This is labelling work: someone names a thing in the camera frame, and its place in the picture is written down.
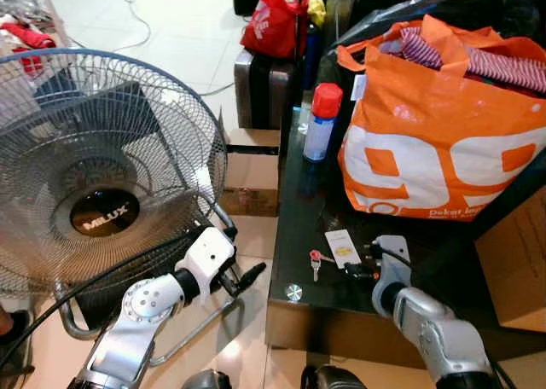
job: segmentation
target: red cap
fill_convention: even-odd
[[[319,84],[315,89],[311,111],[322,119],[333,119],[338,115],[343,99],[343,90],[337,84]]]

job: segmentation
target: fan guard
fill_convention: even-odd
[[[88,49],[0,58],[0,83],[0,293],[49,294],[206,221],[225,145],[189,87]],[[177,253],[147,254],[96,288]]]

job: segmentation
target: striped cloth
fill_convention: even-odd
[[[402,29],[404,59],[439,69],[443,65],[442,58],[421,37],[420,31],[419,27]],[[546,62],[497,55],[471,47],[467,47],[467,52],[470,57],[470,73],[546,94]]]

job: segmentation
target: white bottle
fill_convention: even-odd
[[[342,99],[343,90],[337,84],[319,84],[315,89],[304,145],[304,157],[309,161],[321,161],[326,157]]]

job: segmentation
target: yellow cloth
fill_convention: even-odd
[[[307,14],[309,19],[319,28],[324,23],[326,17],[326,7],[323,0],[309,0],[309,6],[307,8]]]

